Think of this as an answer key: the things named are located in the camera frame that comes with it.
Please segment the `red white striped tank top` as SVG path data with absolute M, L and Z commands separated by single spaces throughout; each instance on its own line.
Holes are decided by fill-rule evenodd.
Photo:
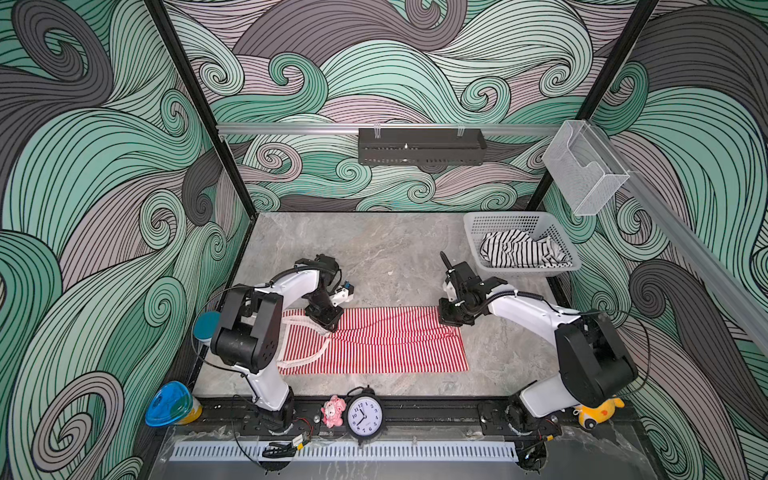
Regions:
M 457 373 L 469 369 L 461 333 L 436 306 L 351 308 L 329 332 L 302 310 L 283 313 L 283 375 Z

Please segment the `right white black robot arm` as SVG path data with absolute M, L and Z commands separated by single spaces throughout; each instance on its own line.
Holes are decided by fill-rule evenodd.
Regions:
M 510 398 L 508 417 L 516 429 L 572 407 L 595 408 L 638 378 L 638 368 L 617 329 L 601 311 L 580 312 L 498 277 L 481 278 L 466 262 L 446 267 L 438 317 L 443 325 L 473 325 L 481 316 L 509 320 L 554 347 L 558 373 L 535 381 Z

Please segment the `black white striped tank top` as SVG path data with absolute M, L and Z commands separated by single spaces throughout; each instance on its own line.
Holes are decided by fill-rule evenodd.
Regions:
M 479 253 L 493 268 L 570 267 L 567 252 L 550 236 L 535 240 L 522 230 L 487 233 Z

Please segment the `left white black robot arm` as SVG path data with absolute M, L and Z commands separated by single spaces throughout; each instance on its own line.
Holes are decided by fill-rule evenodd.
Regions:
M 305 299 L 310 324 L 322 333 L 336 331 L 343 308 L 331 299 L 329 285 L 340 272 L 335 258 L 319 254 L 262 286 L 239 284 L 226 295 L 209 349 L 245 378 L 257 412 L 273 428 L 287 428 L 294 414 L 293 390 L 276 359 L 283 312 Z

